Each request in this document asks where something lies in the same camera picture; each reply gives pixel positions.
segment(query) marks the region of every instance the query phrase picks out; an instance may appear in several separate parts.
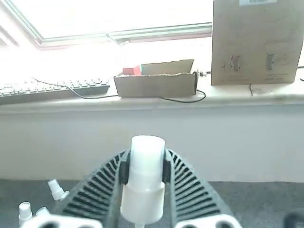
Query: window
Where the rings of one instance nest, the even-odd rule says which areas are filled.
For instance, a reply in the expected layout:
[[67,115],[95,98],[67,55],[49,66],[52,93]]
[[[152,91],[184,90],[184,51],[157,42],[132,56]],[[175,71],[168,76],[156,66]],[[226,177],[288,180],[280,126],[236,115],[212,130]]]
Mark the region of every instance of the window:
[[211,36],[213,0],[0,0],[40,47]]

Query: window frame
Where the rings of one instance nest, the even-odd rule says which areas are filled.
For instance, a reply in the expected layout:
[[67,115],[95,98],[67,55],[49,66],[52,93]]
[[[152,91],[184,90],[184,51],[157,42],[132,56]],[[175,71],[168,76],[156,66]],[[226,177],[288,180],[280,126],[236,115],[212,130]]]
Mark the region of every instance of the window frame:
[[116,31],[110,33],[95,33],[66,37],[44,38],[28,21],[11,0],[0,0],[0,6],[26,32],[30,41],[39,48],[77,45],[92,42],[114,41],[122,45],[125,42],[148,42],[188,38],[211,37],[212,22],[185,24],[166,27],[142,28],[134,30]]

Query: white plastic part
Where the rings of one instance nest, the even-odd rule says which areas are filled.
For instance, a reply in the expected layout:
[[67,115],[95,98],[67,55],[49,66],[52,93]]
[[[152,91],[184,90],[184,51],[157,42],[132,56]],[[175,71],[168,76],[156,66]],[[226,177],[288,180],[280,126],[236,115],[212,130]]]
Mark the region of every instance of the white plastic part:
[[55,201],[60,200],[60,198],[63,196],[64,191],[62,187],[60,187],[58,181],[56,179],[51,179],[47,182],[49,189],[51,189],[51,193],[53,196],[53,199]]
[[42,207],[40,208],[37,212],[36,212],[36,216],[39,216],[39,215],[49,215],[49,211],[46,207]]
[[22,226],[26,221],[33,218],[33,213],[29,202],[23,202],[19,205],[19,225]]
[[162,182],[165,141],[139,135],[132,138],[129,180],[123,186],[121,214],[136,228],[159,221],[163,215]]
[[69,194],[70,194],[69,191],[65,191],[65,192],[62,194],[62,196],[60,197],[59,200],[60,200],[60,201],[64,200],[64,198],[67,197]]

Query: open cardboard box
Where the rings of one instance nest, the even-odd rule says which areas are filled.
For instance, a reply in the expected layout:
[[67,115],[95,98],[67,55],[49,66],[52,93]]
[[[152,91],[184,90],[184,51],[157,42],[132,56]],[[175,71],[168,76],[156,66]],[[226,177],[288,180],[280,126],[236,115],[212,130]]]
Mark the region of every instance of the open cardboard box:
[[304,0],[214,0],[211,84],[293,83],[303,12]]
[[114,77],[121,97],[185,97],[195,95],[198,69],[193,59],[142,64],[142,75]]

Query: black keyboard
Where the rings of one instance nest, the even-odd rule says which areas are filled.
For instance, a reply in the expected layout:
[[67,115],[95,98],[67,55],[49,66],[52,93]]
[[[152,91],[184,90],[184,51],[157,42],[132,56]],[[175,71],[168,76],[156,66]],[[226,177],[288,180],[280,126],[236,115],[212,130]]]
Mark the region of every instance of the black keyboard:
[[53,85],[33,79],[21,84],[0,85],[0,105],[68,99],[79,96],[94,98],[105,95],[108,88],[109,85],[100,79],[58,81]]

